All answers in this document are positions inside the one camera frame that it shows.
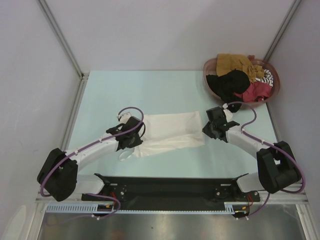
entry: yellow clothing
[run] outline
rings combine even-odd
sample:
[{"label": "yellow clothing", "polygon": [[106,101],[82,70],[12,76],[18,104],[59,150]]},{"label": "yellow clothing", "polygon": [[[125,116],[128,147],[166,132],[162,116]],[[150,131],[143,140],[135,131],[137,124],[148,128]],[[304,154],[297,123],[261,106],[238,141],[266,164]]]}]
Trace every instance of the yellow clothing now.
[{"label": "yellow clothing", "polygon": [[253,65],[245,55],[228,53],[219,54],[216,62],[216,74],[220,77],[232,70],[241,70],[245,72],[251,83],[254,83],[256,78],[262,79],[265,76],[262,66]]}]

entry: metal floor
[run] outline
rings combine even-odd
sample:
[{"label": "metal floor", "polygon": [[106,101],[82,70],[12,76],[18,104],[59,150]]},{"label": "metal floor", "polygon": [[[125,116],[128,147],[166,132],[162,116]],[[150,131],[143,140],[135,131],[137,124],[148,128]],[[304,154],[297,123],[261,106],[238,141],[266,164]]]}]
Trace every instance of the metal floor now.
[{"label": "metal floor", "polygon": [[[46,213],[54,224],[74,214]],[[267,205],[249,221],[231,215],[116,214],[42,224],[38,240],[305,240],[295,205]]]}]

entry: laundry basket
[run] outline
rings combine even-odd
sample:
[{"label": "laundry basket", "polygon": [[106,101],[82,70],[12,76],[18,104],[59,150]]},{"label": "laundry basket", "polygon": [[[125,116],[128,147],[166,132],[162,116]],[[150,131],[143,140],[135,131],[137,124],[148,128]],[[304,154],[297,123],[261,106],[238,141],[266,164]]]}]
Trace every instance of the laundry basket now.
[{"label": "laundry basket", "polygon": [[[217,72],[216,72],[217,60],[218,60],[217,58],[212,58],[204,64],[203,77],[204,77],[204,82],[205,82],[205,85],[206,85],[206,88],[207,88],[209,94],[216,99],[221,99],[217,94],[215,94],[210,89],[208,82],[207,82],[207,75],[217,75]],[[257,105],[261,105],[263,103],[266,103],[270,99],[274,98],[278,94],[281,84],[280,84],[280,79],[279,79],[277,71],[275,70],[274,66],[272,66],[270,63],[268,63],[264,60],[261,60],[261,59],[256,59],[256,58],[251,58],[250,61],[252,62],[253,65],[259,65],[259,66],[262,66],[263,69],[269,70],[273,76],[273,87],[271,89],[270,97],[268,99],[263,100],[263,101],[246,102],[247,104],[250,104],[252,106],[257,106]]]}]

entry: white cloth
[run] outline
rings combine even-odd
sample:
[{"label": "white cloth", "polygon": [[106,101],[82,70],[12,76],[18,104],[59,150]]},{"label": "white cloth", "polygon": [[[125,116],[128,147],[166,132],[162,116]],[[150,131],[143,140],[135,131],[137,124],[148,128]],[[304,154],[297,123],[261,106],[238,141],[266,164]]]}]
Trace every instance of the white cloth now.
[{"label": "white cloth", "polygon": [[205,144],[200,113],[146,114],[143,122],[143,143],[134,148],[133,154],[145,157],[174,149],[199,147]]}]

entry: red clothing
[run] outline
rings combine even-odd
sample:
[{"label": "red clothing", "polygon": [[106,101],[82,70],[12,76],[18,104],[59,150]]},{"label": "red clothing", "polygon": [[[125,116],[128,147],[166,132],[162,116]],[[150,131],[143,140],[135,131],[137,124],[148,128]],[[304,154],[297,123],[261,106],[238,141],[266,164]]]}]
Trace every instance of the red clothing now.
[{"label": "red clothing", "polygon": [[244,93],[238,94],[234,92],[233,94],[242,98],[244,103],[259,102],[270,97],[271,86],[264,82],[255,81],[254,83],[251,83]]}]

